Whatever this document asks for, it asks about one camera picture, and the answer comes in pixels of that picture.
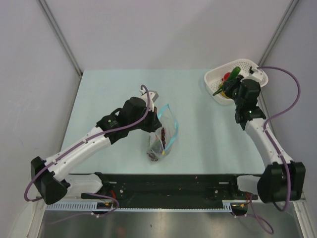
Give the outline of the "red fake tomato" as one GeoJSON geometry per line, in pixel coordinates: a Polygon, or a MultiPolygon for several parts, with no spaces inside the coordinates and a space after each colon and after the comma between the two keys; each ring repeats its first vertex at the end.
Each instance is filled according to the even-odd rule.
{"type": "Polygon", "coordinates": [[[228,79],[228,77],[230,76],[230,72],[227,72],[224,76],[223,76],[223,78],[222,78],[222,81],[226,81],[227,79],[228,79]]]}

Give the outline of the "green fake vegetable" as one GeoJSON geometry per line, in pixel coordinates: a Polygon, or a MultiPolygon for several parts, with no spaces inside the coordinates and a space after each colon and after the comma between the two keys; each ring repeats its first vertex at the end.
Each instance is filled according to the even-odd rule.
{"type": "Polygon", "coordinates": [[[234,80],[240,73],[241,68],[240,67],[235,67],[230,73],[227,73],[227,77],[224,77],[222,83],[219,85],[218,89],[212,94],[213,96],[221,93],[223,91],[223,86],[225,83],[230,82],[234,80]]]}

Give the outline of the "clear zip top bag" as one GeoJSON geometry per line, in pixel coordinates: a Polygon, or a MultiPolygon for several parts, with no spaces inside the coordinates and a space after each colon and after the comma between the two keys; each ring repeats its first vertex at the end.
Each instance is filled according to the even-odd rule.
{"type": "Polygon", "coordinates": [[[173,147],[179,132],[179,125],[169,104],[166,104],[158,113],[161,126],[150,133],[147,156],[152,162],[164,159],[173,147]]]}

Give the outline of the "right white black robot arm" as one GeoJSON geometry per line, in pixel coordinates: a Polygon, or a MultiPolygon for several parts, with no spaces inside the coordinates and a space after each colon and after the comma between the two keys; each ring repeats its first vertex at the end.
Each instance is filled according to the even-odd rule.
{"type": "Polygon", "coordinates": [[[265,165],[260,176],[238,176],[229,185],[229,195],[240,199],[247,193],[259,196],[264,203],[299,200],[302,196],[306,168],[295,162],[281,147],[266,124],[266,116],[257,105],[260,84],[237,76],[223,84],[224,94],[235,103],[235,120],[255,144],[265,165]]]}

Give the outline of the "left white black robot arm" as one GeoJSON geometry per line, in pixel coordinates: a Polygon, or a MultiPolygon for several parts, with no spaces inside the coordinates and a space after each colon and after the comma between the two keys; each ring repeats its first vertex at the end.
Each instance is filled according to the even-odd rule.
{"type": "Polygon", "coordinates": [[[35,157],[31,163],[31,184],[39,192],[47,205],[63,199],[72,183],[66,176],[101,149],[107,148],[128,136],[129,132],[142,130],[155,132],[161,127],[155,101],[155,91],[143,93],[141,97],[131,97],[123,107],[102,117],[82,139],[67,149],[46,159],[35,157]]]}

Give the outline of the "dark purple fake grapes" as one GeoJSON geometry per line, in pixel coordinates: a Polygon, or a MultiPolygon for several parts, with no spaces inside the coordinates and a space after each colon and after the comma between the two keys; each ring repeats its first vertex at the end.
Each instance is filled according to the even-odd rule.
{"type": "Polygon", "coordinates": [[[161,127],[156,132],[150,133],[149,148],[147,156],[152,162],[158,162],[165,158],[165,128],[161,127]]]}

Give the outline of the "white perforated plastic basket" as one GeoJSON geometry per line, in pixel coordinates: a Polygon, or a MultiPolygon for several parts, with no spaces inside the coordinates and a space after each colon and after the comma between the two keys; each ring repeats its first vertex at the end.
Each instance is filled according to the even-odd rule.
{"type": "Polygon", "coordinates": [[[204,81],[206,89],[218,104],[223,106],[231,105],[234,101],[224,96],[223,93],[216,95],[213,94],[218,91],[221,86],[223,86],[224,89],[225,86],[231,86],[234,84],[239,86],[244,79],[251,79],[257,82],[261,88],[266,86],[268,83],[268,76],[262,69],[258,69],[258,67],[259,66],[255,62],[249,59],[237,59],[223,64],[205,74],[204,81]],[[240,72],[237,77],[226,83],[226,80],[224,80],[225,74],[231,73],[237,67],[240,68],[240,72]]]}

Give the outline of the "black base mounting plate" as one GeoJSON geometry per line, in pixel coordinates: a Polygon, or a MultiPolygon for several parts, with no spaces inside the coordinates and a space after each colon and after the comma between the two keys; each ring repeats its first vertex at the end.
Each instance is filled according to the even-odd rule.
{"type": "Polygon", "coordinates": [[[237,175],[134,175],[96,173],[102,187],[96,192],[82,192],[81,198],[93,199],[97,195],[114,195],[125,204],[159,205],[195,202],[211,204],[213,201],[229,200],[244,202],[248,196],[238,189],[237,175]]]}

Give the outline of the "right aluminium frame post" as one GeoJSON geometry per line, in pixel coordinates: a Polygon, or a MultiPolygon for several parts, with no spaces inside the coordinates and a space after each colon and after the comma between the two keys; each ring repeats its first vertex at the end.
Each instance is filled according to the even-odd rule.
{"type": "Polygon", "coordinates": [[[284,28],[288,24],[289,20],[291,19],[293,13],[295,12],[295,10],[298,7],[300,2],[301,2],[301,0],[291,0],[290,1],[286,11],[284,12],[277,28],[275,29],[267,47],[265,48],[265,50],[264,50],[264,52],[263,52],[263,54],[258,62],[259,66],[264,66],[265,62],[267,61],[267,58],[271,54],[271,52],[272,52],[274,46],[276,45],[279,37],[283,33],[284,28]]]}

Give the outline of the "aluminium frame post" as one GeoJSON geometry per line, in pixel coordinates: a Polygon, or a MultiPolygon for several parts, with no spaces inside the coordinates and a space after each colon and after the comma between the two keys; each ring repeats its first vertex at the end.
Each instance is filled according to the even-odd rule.
{"type": "Polygon", "coordinates": [[[70,61],[73,69],[75,70],[76,74],[79,78],[82,78],[83,71],[80,69],[79,63],[77,62],[73,51],[71,50],[56,18],[54,17],[48,3],[46,0],[36,0],[37,4],[39,5],[44,17],[46,18],[48,24],[50,25],[55,37],[57,38],[61,48],[63,49],[66,57],[70,61]]]}
{"type": "Polygon", "coordinates": [[[293,13],[295,12],[295,10],[298,7],[300,2],[301,2],[301,0],[291,0],[290,1],[286,11],[284,12],[277,28],[275,29],[267,47],[265,48],[265,50],[264,50],[264,52],[263,52],[263,54],[258,62],[259,66],[264,66],[265,62],[267,61],[267,58],[271,54],[271,52],[272,52],[274,46],[276,45],[279,37],[283,33],[284,28],[288,24],[289,20],[291,19],[293,13]]]}

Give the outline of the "left aluminium frame post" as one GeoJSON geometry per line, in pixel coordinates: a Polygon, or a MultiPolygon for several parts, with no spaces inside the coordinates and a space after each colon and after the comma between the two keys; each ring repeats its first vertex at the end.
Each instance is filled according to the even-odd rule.
{"type": "Polygon", "coordinates": [[[73,69],[75,70],[76,74],[79,78],[82,78],[83,71],[80,69],[79,63],[77,62],[73,51],[71,50],[56,18],[54,17],[48,3],[46,0],[36,0],[37,4],[39,5],[44,17],[46,18],[48,24],[50,25],[55,37],[57,38],[61,48],[63,49],[66,57],[70,61],[73,69]]]}

